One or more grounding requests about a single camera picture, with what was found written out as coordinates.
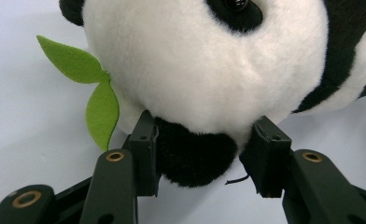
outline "white table surface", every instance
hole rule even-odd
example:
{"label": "white table surface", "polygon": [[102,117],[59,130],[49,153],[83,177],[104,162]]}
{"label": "white table surface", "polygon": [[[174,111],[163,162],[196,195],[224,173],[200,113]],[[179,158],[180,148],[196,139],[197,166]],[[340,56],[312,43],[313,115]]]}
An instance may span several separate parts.
{"label": "white table surface", "polygon": [[[85,107],[94,85],[77,84],[49,62],[35,36],[86,49],[84,31],[66,21],[58,2],[0,0],[0,201],[31,184],[58,193],[92,175],[101,154],[88,134]],[[366,189],[366,98],[318,116],[291,116],[279,125],[293,149],[328,155],[346,178]],[[115,131],[112,147],[125,135]],[[262,199],[239,162],[201,189],[162,180],[158,198],[139,198],[143,224],[287,223],[280,199]]]}

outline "felt leaf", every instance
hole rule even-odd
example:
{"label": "felt leaf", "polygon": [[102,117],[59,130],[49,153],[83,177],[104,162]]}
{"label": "felt leaf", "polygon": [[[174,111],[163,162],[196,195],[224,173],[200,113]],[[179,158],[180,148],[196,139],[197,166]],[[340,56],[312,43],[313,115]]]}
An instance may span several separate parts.
{"label": "felt leaf", "polygon": [[86,121],[93,140],[104,151],[108,150],[119,114],[119,102],[110,82],[101,82],[87,104]]}
{"label": "felt leaf", "polygon": [[90,53],[49,40],[38,35],[40,43],[49,60],[67,77],[79,83],[105,82],[110,79],[102,70],[98,60]]}

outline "panda plush toy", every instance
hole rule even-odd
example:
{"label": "panda plush toy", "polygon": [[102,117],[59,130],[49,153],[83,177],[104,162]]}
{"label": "panda plush toy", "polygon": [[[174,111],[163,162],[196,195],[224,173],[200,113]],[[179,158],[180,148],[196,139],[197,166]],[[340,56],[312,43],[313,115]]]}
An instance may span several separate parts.
{"label": "panda plush toy", "polygon": [[366,0],[60,0],[111,78],[118,127],[148,110],[157,169],[183,187],[230,167],[261,116],[366,96]]}

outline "panda eye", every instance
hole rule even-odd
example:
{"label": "panda eye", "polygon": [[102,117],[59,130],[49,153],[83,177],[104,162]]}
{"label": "panda eye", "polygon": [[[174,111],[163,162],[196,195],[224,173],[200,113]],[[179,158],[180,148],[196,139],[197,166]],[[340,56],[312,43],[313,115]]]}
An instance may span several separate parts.
{"label": "panda eye", "polygon": [[224,4],[231,11],[242,11],[249,3],[249,0],[224,0]]}

